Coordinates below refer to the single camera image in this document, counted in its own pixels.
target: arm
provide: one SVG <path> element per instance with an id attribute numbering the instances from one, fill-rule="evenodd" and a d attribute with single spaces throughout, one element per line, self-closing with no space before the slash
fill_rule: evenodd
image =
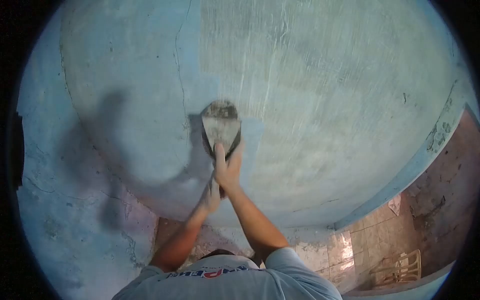
<path id="1" fill-rule="evenodd" d="M 198 232 L 208 214 L 220 204 L 219 186 L 212 180 L 207 184 L 197 206 L 175 234 L 154 254 L 150 265 L 164 272 L 176 271 L 187 259 L 197 239 Z"/>
<path id="2" fill-rule="evenodd" d="M 288 247 L 288 242 L 240 187 L 239 176 L 243 148 L 244 143 L 241 141 L 228 162 L 225 162 L 223 146 L 215 145 L 215 179 L 229 197 L 250 246 L 260 254 L 265 262 L 273 251 Z"/>

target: cloth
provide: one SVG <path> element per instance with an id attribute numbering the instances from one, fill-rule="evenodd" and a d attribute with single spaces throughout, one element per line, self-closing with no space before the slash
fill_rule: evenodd
<path id="1" fill-rule="evenodd" d="M 342 299 L 335 286 L 308 269 L 291 248 L 272 252 L 265 266 L 259 269 L 237 255 L 210 256 L 179 272 L 147 266 L 113 300 Z"/>

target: forearm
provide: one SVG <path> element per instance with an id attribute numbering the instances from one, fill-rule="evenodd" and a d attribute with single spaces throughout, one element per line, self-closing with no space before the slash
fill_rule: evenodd
<path id="1" fill-rule="evenodd" d="M 190 255 L 207 215 L 207 209 L 197 205 L 187 221 L 156 251 L 150 265 L 157 266 L 164 272 L 176 271 Z"/>
<path id="2" fill-rule="evenodd" d="M 225 191 L 237 214 L 243 232 L 255 252 L 265 261 L 273 251 L 288 247 L 283 234 L 265 217 L 240 186 Z"/>

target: curved concrete wall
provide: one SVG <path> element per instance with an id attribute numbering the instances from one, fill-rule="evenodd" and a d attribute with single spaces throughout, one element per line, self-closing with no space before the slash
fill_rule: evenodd
<path id="1" fill-rule="evenodd" d="M 227 98 L 248 194 L 279 226 L 325 226 L 419 174 L 389 185 L 456 79 L 431 15 L 425 1 L 73 0 L 61 52 L 83 127 L 158 215 L 197 201 L 212 171 L 198 114 Z M 228 202 L 209 224 L 238 225 Z"/>
<path id="2" fill-rule="evenodd" d="M 22 226 L 60 297 L 111 299 L 151 257 L 157 217 L 113 176 L 81 128 L 60 56 L 61 7 L 25 66 Z"/>

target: left hand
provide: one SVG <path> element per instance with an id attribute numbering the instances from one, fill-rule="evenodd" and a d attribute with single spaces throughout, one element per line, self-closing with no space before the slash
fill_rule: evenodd
<path id="1" fill-rule="evenodd" d="M 217 210 L 221 200 L 220 186 L 214 178 L 211 178 L 205 186 L 204 192 L 199 201 L 199 206 L 203 206 L 208 213 L 211 214 Z"/>

